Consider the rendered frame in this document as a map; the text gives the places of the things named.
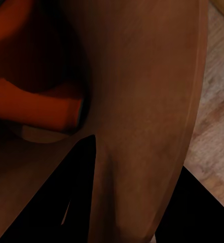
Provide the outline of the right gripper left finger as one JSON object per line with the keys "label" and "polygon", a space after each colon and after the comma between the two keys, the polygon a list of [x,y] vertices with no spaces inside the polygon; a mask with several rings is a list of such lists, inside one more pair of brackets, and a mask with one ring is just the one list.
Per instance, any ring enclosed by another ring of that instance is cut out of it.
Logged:
{"label": "right gripper left finger", "polygon": [[0,243],[88,243],[96,138],[79,140]]}

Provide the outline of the can of soda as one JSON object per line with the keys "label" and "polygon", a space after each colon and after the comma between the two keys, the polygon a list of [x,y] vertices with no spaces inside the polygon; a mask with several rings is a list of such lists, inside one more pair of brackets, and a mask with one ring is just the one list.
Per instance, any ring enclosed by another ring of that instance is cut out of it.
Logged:
{"label": "can of soda", "polygon": [[0,76],[0,119],[68,132],[80,129],[87,89],[61,77],[49,89],[22,90]]}
{"label": "can of soda", "polygon": [[32,92],[54,86],[65,54],[42,0],[0,0],[0,76]]}

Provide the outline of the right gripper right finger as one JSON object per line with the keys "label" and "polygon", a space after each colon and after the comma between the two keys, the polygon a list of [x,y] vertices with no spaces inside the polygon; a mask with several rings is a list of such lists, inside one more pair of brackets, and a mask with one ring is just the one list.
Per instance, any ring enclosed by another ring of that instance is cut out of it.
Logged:
{"label": "right gripper right finger", "polygon": [[184,166],[155,236],[157,243],[224,243],[224,207]]}

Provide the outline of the trash can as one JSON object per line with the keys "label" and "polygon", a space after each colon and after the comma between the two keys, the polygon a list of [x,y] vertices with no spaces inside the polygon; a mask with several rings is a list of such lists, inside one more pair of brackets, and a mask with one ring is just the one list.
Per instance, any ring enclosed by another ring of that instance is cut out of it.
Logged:
{"label": "trash can", "polygon": [[208,0],[42,0],[87,89],[80,129],[0,119],[0,238],[81,139],[95,135],[88,243],[150,243],[196,122]]}

